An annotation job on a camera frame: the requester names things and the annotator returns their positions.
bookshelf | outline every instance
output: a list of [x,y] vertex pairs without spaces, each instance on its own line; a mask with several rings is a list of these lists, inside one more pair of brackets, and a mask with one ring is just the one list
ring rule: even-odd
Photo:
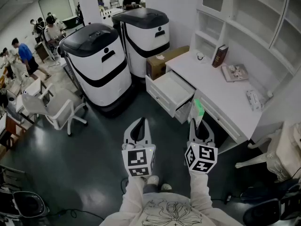
[[242,63],[270,105],[301,67],[301,0],[200,0],[191,50],[212,61],[229,46],[227,64]]

white shoe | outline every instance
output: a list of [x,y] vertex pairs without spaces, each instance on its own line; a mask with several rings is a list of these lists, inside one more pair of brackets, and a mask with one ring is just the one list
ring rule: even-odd
[[161,191],[163,190],[172,190],[173,188],[169,185],[169,184],[166,184],[164,183],[161,187]]
[[147,180],[147,184],[154,184],[154,185],[158,186],[159,177],[158,176],[150,176],[149,179]]

person in blue shirt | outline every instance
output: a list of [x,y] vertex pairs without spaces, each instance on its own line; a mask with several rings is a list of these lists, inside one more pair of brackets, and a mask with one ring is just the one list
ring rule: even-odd
[[23,44],[23,43],[20,44],[19,40],[17,38],[14,38],[13,41],[12,41],[12,43],[11,43],[11,45],[14,48],[18,48],[19,49],[19,55],[21,57],[21,60],[26,65],[28,74],[34,80],[36,80],[38,78],[34,74],[34,72],[36,72],[37,70],[40,70],[42,73],[44,73],[46,75],[45,80],[47,80],[51,76],[49,73],[47,73],[46,70],[44,70],[41,67],[39,67],[39,65],[35,61],[34,57],[32,56],[32,52],[30,51],[30,49],[27,47],[26,44]]

blue shirt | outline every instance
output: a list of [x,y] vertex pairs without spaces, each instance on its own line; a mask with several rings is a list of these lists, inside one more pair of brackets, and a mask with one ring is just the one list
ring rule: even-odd
[[32,59],[32,52],[26,44],[21,43],[19,46],[19,55],[24,63],[24,60],[30,61]]

green object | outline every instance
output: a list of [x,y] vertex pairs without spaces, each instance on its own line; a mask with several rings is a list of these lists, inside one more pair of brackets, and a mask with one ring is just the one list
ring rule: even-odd
[[200,103],[199,99],[195,99],[194,103],[198,108],[198,116],[203,116],[205,113],[205,110],[204,110],[202,104]]

